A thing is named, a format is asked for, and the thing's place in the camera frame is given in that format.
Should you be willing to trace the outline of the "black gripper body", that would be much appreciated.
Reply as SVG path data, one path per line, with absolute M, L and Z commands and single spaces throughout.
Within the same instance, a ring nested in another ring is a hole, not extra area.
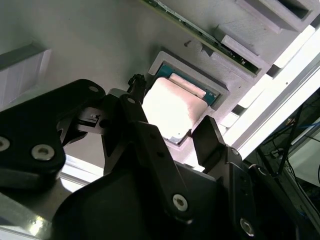
M 232 240 L 226 197 L 216 181 L 177 164 L 193 222 L 168 216 L 142 170 L 120 170 L 72 193 L 53 218 L 54 240 Z

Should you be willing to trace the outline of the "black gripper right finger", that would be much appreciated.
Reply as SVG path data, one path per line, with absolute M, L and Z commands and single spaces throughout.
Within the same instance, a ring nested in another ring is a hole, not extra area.
M 204 173 L 217 184 L 215 223 L 221 240 L 318 240 L 277 181 L 262 166 L 243 163 L 226 145 L 214 118 L 205 116 L 192 132 Z

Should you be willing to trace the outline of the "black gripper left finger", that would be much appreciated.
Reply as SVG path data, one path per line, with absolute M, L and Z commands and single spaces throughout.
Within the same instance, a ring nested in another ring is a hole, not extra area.
M 187 187 L 159 129 L 142 109 L 146 82 L 109 93 L 79 79 L 0 114 L 0 185 L 37 192 L 51 188 L 66 162 L 64 147 L 88 133 L 101 136 L 102 178 L 70 195 L 57 219 L 106 219 L 119 209 L 193 221 Z

